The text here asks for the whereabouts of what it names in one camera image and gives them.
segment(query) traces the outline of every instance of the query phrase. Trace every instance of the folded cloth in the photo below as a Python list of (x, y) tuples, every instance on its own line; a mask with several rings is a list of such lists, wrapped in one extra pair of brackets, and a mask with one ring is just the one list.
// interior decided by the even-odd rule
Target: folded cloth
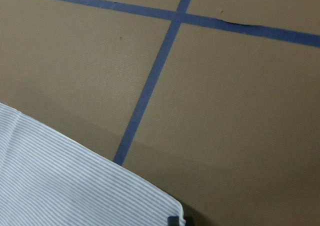
[(183, 209), (150, 182), (0, 103), (0, 226), (167, 226)]

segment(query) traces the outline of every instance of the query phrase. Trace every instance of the white towel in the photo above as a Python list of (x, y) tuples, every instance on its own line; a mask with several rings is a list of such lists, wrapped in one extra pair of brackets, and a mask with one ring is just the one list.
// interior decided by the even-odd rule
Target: white towel
[(153, 184), (0, 103), (0, 226), (167, 226), (181, 204)]

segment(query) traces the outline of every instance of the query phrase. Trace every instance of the black object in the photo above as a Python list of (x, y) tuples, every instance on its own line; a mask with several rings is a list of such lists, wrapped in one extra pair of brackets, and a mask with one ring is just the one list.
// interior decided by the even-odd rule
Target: black object
[[(184, 217), (185, 226), (195, 226), (193, 217)], [(170, 216), (168, 217), (168, 226), (179, 226), (179, 217), (178, 216)]]

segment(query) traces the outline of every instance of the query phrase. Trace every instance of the blue tape strip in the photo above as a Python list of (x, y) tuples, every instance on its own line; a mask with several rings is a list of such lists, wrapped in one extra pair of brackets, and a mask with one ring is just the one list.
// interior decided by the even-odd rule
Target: blue tape strip
[[(191, 0), (180, 0), (177, 11), (185, 13)], [(129, 148), (137, 132), (140, 121), (145, 113), (150, 97), (154, 91), (156, 83), (159, 79), (160, 73), (167, 60), (171, 47), (175, 41), (181, 22), (172, 21), (166, 35), (164, 37), (161, 48), (156, 56), (152, 69), (145, 82), (140, 98), (134, 108), (133, 114), (129, 124), (124, 132), (123, 138), (120, 142), (117, 152), (115, 153), (113, 162), (122, 165), (127, 156)]]
[[(60, 0), (75, 4), (97, 7), (120, 11), (135, 15), (142, 15), (158, 19), (178, 21), (184, 24), (202, 26), (217, 30), (235, 32), (240, 34), (258, 36), (274, 40), (286, 41), (301, 45), (308, 45), (320, 48), (320, 35), (297, 32), (292, 30), (259, 26), (259, 25), (244, 25), (238, 23), (226, 22), (217, 18), (205, 17), (185, 13), (185, 11), (170, 11), (159, 8), (145, 7), (128, 3), (113, 2), (108, 0)], [(188, 0), (181, 0), (178, 6), (184, 8), (188, 4)]]

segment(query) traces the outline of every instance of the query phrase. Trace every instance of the striped fabric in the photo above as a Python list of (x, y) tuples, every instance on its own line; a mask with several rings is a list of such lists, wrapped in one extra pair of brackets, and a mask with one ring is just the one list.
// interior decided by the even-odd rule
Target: striped fabric
[(185, 225), (181, 204), (143, 178), (0, 103), (1, 226)]

